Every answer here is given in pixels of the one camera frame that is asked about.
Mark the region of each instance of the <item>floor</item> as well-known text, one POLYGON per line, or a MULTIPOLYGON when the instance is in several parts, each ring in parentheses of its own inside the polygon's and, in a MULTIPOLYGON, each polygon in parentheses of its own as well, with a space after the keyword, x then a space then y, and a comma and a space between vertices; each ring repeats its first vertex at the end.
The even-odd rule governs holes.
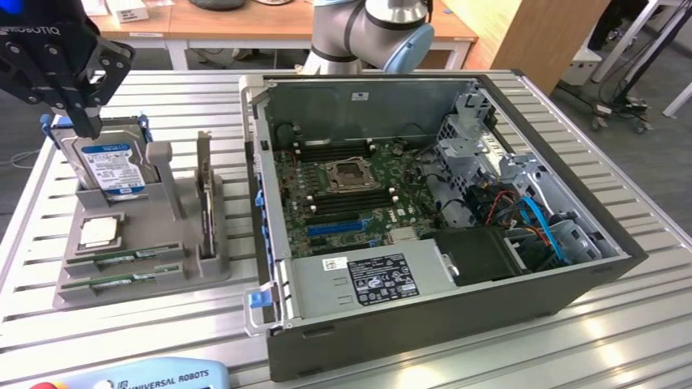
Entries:
MULTIPOLYGON (((229 69, 283 69, 303 63, 305 53, 301 50, 285 50, 277 53, 263 50, 252 58, 232 61, 231 50, 200 51, 209 59, 224 64, 229 69)), ((199 63, 201 57, 188 51, 191 69, 209 69, 211 64, 199 63)), ((609 120, 609 128, 599 132, 588 130, 592 122, 592 110, 564 91, 556 89, 551 98, 568 114, 575 124, 585 130, 596 145, 641 186, 649 197, 692 234, 692 110, 681 109, 679 118, 664 117, 660 112, 667 107, 684 86, 692 81, 692 57, 669 48, 660 56, 637 84, 636 93, 651 106, 649 122, 655 130, 639 135, 635 133, 636 121, 624 118, 609 120)), ((136 70, 171 69, 169 57, 161 50, 139 50, 135 60, 136 70)), ((604 87, 604 96, 609 96, 611 84, 604 87)), ((589 84, 581 89, 585 98, 596 98, 600 85, 589 84)), ((21 190, 31 170, 17 169, 7 161, 20 152, 37 149, 43 143, 37 119, 47 109, 28 106, 12 96, 0 92, 0 118, 4 120, 3 142, 0 143, 0 174, 4 178, 0 191, 0 237, 4 235, 9 218, 20 198, 21 190)), ((31 165, 32 159, 21 163, 31 165)))

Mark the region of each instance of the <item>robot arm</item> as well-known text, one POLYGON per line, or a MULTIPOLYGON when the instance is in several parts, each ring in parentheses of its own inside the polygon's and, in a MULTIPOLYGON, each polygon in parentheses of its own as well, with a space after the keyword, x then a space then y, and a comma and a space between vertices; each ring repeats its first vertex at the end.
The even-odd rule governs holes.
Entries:
POLYGON ((360 60, 409 73, 431 48, 432 0, 315 0, 312 52, 303 74, 356 74, 360 60))
POLYGON ((0 0, 0 89, 69 116, 99 137, 100 107, 129 72, 135 50, 101 38, 80 0, 0 0), (105 75, 92 82, 93 71, 105 75))

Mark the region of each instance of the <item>slotted table surface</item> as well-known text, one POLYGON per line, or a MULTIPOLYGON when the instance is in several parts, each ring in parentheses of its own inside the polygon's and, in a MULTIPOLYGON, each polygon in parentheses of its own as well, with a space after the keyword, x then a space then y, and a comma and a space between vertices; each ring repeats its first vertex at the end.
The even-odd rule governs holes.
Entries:
MULTIPOLYGON (((507 71, 488 75, 649 252, 649 259, 549 318, 289 383, 269 381, 265 341, 249 338, 243 330, 241 296, 257 283, 257 270, 240 74, 135 71, 103 110, 104 117, 139 112, 149 116, 153 138, 173 145, 176 177, 192 175, 195 138, 200 130, 211 132, 212 163, 224 178, 232 278, 213 288, 67 312, 53 310, 55 280, 77 199, 72 169, 45 143, 0 246, 5 275, 0 387, 27 387, 47 377, 156 356, 221 361, 232 387, 692 385, 689 237, 531 82, 507 71)), ((501 116, 499 123, 509 144, 516 149, 525 147, 501 116)), ((483 309, 469 314, 483 314, 483 309)))

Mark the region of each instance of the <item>motherboard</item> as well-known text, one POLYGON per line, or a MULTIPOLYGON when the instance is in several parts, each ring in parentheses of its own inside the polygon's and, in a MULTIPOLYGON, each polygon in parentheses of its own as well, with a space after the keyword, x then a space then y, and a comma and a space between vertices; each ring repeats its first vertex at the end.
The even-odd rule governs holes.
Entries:
POLYGON ((417 240, 445 226, 425 151, 392 139, 275 152, 293 258, 417 240))

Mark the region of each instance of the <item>cpu socket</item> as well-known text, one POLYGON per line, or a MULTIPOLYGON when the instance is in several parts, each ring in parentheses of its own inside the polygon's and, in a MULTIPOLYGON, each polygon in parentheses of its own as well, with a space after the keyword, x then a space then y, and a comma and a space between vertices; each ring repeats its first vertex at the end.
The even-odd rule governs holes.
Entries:
POLYGON ((324 164, 329 177, 328 192, 345 193, 380 187, 369 170, 371 163, 361 157, 324 164))

